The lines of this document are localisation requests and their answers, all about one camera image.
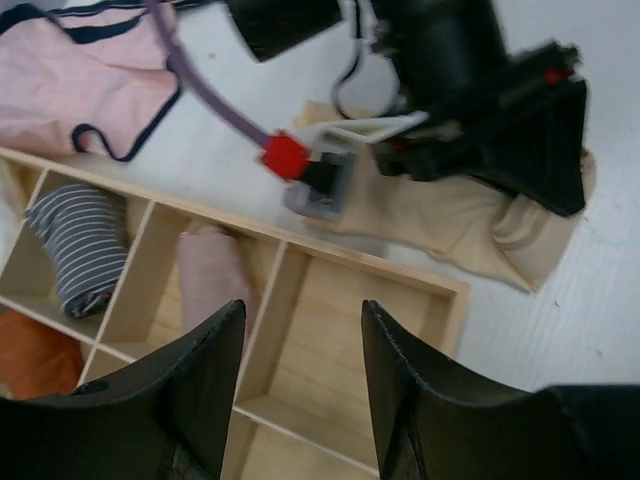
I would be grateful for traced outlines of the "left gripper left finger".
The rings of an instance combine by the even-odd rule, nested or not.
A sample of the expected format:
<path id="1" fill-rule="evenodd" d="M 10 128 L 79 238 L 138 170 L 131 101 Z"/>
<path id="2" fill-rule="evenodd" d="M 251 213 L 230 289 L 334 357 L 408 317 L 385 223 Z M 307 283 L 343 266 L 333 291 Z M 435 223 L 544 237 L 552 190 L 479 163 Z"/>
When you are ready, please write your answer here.
<path id="1" fill-rule="evenodd" d="M 69 394 L 2 400 L 2 478 L 220 478 L 245 325 L 234 300 Z"/>

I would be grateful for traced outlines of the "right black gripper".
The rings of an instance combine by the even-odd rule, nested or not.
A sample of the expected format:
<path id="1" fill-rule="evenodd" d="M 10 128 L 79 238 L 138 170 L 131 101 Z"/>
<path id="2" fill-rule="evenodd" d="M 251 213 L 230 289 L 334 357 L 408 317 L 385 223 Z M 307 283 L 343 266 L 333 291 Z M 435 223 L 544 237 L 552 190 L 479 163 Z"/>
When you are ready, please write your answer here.
<path id="1" fill-rule="evenodd" d="M 525 51 L 470 89 L 438 99 L 427 120 L 374 144 L 385 176 L 466 176 L 559 216 L 586 205 L 581 155 L 588 84 L 579 49 Z"/>

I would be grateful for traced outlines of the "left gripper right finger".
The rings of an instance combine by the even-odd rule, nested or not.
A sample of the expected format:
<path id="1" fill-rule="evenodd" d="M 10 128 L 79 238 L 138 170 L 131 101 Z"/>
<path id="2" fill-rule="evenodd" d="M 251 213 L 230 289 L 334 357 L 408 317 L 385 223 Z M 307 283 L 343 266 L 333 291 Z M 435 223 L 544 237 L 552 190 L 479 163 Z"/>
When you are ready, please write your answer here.
<path id="1" fill-rule="evenodd" d="M 637 385 L 509 387 L 412 335 L 372 300 L 361 328 L 381 478 L 638 478 Z"/>

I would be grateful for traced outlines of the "beige underwear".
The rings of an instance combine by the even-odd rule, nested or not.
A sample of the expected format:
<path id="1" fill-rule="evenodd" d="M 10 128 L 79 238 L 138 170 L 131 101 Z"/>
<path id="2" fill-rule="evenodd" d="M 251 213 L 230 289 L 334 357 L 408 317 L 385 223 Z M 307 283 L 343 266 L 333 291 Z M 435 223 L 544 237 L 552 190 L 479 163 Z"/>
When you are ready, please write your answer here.
<path id="1" fill-rule="evenodd" d="M 307 225 L 418 248 L 467 272 L 536 292 L 560 263 L 582 214 L 560 217 L 464 177 L 433 183 L 384 177 L 369 147 L 355 146 L 355 179 L 338 220 Z"/>

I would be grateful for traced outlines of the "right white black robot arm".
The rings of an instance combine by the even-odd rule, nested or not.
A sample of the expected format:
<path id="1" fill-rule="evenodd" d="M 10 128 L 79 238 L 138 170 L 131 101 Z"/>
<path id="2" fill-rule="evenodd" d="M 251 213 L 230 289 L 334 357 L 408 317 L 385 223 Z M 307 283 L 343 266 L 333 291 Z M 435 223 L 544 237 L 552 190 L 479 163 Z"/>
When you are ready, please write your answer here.
<path id="1" fill-rule="evenodd" d="M 373 144 L 378 170 L 434 182 L 466 176 L 569 217 L 586 203 L 581 173 L 587 83 L 577 47 L 509 53 L 490 1 L 375 1 L 353 8 L 354 55 L 388 58 L 399 85 L 387 116 L 422 113 Z"/>

